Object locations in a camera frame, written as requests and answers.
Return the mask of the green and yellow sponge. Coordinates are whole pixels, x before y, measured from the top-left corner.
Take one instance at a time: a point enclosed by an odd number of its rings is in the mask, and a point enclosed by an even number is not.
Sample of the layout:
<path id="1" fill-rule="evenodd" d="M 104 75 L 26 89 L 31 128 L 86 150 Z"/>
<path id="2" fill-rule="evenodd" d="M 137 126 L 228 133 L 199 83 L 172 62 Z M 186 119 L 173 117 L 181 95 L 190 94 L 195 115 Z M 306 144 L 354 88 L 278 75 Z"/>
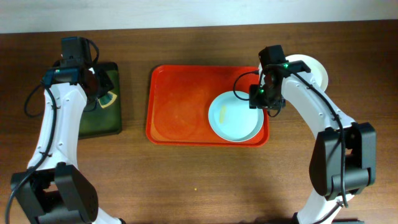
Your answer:
<path id="1" fill-rule="evenodd" d="M 117 94 L 112 91 L 108 91 L 104 96 L 98 98 L 98 103 L 100 107 L 107 108 L 116 101 L 117 97 Z"/>

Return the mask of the light blue plate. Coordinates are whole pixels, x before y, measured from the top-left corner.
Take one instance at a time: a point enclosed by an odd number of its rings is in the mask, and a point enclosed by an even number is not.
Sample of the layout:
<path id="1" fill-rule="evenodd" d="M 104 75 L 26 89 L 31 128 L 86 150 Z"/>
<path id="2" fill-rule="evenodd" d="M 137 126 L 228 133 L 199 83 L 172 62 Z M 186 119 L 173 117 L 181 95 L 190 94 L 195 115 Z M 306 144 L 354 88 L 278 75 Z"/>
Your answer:
<path id="1" fill-rule="evenodd" d="M 227 91 L 211 102 L 208 121 L 220 138 L 229 142 L 244 142 L 260 132 L 264 123 L 264 112 L 250 109 L 248 101 L 240 100 L 233 91 Z"/>

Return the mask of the white plate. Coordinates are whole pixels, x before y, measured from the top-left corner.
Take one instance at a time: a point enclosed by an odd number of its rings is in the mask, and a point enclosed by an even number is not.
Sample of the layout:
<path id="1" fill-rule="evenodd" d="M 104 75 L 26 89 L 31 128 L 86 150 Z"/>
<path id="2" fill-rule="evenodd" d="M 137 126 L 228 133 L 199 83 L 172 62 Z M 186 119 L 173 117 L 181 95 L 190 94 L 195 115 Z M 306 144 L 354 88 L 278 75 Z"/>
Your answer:
<path id="1" fill-rule="evenodd" d="M 303 54 L 293 54 L 286 57 L 289 62 L 294 62 L 298 60 L 302 60 L 305 64 L 311 69 L 311 72 L 314 75 L 316 83 L 319 87 L 325 91 L 328 86 L 328 74 L 325 67 L 315 58 L 303 55 Z"/>

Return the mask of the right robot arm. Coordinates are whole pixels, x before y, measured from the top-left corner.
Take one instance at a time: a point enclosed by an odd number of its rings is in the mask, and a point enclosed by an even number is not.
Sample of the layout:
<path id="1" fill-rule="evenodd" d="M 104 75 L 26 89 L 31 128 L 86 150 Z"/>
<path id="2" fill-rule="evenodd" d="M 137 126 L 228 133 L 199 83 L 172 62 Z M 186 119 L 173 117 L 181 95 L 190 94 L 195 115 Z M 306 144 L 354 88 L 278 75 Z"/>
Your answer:
<path id="1" fill-rule="evenodd" d="M 315 136 L 309 165 L 313 190 L 292 223 L 333 223 L 342 208 L 376 180 L 376 130 L 342 112 L 302 60 L 289 61 L 281 45 L 258 54 L 259 82 L 249 107 L 280 113 L 289 102 Z"/>

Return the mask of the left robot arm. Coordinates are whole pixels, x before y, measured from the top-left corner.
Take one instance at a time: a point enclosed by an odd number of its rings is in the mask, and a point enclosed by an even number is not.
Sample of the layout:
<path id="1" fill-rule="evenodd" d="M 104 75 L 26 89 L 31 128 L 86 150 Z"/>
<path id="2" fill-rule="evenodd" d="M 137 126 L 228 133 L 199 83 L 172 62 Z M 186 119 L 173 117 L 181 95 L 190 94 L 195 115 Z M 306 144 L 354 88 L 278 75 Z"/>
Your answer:
<path id="1" fill-rule="evenodd" d="M 99 63 L 95 43 L 65 37 L 62 57 L 39 83 L 45 109 L 25 172 L 11 177 L 10 201 L 31 223 L 121 223 L 99 206 L 94 186 L 79 171 L 77 144 L 121 131 L 118 66 Z"/>

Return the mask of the green cloth in tray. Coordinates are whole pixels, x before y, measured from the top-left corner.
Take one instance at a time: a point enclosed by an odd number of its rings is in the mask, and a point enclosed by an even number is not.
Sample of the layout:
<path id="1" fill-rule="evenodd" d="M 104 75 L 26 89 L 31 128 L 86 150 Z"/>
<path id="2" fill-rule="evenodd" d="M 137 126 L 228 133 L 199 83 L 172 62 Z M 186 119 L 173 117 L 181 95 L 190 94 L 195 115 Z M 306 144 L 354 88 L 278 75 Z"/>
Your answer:
<path id="1" fill-rule="evenodd" d="M 92 102 L 82 114 L 80 121 L 79 138 L 96 138 L 110 134 L 118 134 L 122 128 L 121 122 L 121 97 L 119 85 L 119 72 L 117 70 L 108 70 L 106 72 L 114 84 L 111 92 L 117 94 L 116 101 L 107 108 L 100 107 Z"/>

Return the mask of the black rectangular tray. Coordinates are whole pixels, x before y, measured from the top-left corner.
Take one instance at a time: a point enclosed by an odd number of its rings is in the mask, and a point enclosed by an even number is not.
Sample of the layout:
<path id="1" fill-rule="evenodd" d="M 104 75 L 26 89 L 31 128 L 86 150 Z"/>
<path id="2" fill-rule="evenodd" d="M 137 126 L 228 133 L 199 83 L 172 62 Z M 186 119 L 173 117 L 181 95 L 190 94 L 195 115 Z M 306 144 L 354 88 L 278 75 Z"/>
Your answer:
<path id="1" fill-rule="evenodd" d="M 50 130 L 58 140 L 96 138 L 122 129 L 118 66 L 53 67 L 43 78 L 56 120 Z"/>

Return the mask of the red plastic tray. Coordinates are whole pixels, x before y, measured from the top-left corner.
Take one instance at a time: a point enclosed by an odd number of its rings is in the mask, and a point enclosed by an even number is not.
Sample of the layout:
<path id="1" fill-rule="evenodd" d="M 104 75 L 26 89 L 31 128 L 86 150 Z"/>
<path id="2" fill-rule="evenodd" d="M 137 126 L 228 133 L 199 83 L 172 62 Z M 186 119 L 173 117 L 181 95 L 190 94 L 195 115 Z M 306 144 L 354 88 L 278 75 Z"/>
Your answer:
<path id="1" fill-rule="evenodd" d="M 259 147 L 269 139 L 266 118 L 258 134 L 243 142 L 219 137 L 208 121 L 212 101 L 227 91 L 247 92 L 258 81 L 255 67 L 160 65 L 150 80 L 146 135 L 154 144 Z"/>

